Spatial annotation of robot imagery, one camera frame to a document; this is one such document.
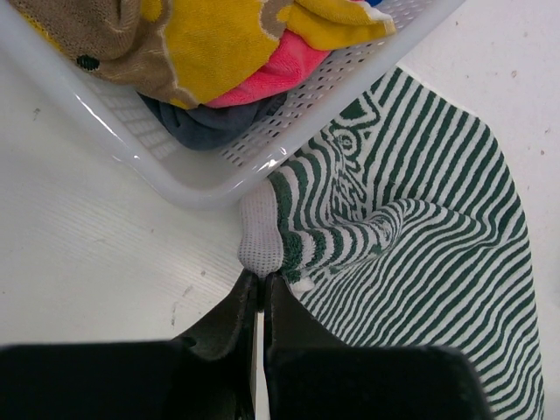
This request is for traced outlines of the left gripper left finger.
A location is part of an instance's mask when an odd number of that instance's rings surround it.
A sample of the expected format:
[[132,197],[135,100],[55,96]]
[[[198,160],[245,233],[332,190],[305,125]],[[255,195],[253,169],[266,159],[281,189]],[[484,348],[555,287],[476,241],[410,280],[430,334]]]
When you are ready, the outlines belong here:
[[174,375],[176,419],[256,417],[256,275],[244,270],[209,313],[180,334]]

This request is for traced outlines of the green white striped towel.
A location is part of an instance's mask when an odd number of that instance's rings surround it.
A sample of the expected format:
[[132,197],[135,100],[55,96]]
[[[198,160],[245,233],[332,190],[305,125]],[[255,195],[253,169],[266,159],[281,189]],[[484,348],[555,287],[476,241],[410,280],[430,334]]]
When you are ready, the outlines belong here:
[[240,210],[241,265],[345,343],[457,348],[496,418],[543,417],[529,232],[478,117],[393,69]]

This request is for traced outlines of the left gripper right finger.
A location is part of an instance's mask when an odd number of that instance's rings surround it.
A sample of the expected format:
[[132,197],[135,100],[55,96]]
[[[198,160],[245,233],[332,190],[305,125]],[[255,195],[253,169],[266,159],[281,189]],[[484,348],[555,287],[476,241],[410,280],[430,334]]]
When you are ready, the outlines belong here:
[[263,284],[264,373],[272,419],[319,418],[337,400],[330,371],[343,343],[295,298],[277,274]]

